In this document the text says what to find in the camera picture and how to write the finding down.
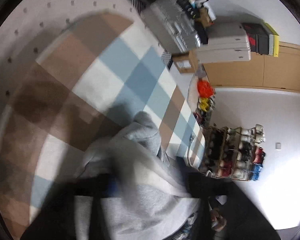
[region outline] wooden cabinet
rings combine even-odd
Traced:
[[[262,87],[264,58],[252,52],[250,61],[209,63],[204,69],[213,86]]]
[[[300,46],[280,43],[279,56],[251,53],[246,62],[204,64],[213,86],[300,92]]]
[[[278,57],[264,57],[264,87],[300,91],[299,49],[280,47]]]

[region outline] clutter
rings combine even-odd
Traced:
[[[206,130],[211,132],[210,135],[205,135],[207,146],[202,162],[205,169],[200,170],[209,170],[212,176],[219,178],[258,180],[266,157],[263,148],[256,141],[258,136],[265,138],[262,125],[256,124],[250,129],[208,127]]]
[[[187,0],[177,0],[178,5],[186,12],[189,19],[198,19],[200,18],[200,12],[196,7],[193,7]]]
[[[199,98],[197,109],[193,114],[199,126],[205,127],[209,125],[211,114],[215,107],[214,90],[209,82],[201,79],[198,80],[197,89]]]
[[[140,14],[160,44],[171,54],[185,53],[202,44],[191,22],[192,17],[200,17],[200,13],[189,2],[188,5],[189,12],[183,10],[177,0],[156,0]]]

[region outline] plaid rug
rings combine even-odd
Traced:
[[[148,112],[169,156],[191,161],[204,137],[139,22],[104,12],[61,34],[33,63],[0,121],[0,212],[18,239],[89,144]]]

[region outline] light switch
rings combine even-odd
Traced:
[[[275,143],[275,149],[280,151],[281,150],[281,143]]]

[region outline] red bag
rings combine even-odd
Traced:
[[[209,98],[213,96],[213,87],[208,81],[199,80],[197,83],[197,89],[201,98]]]

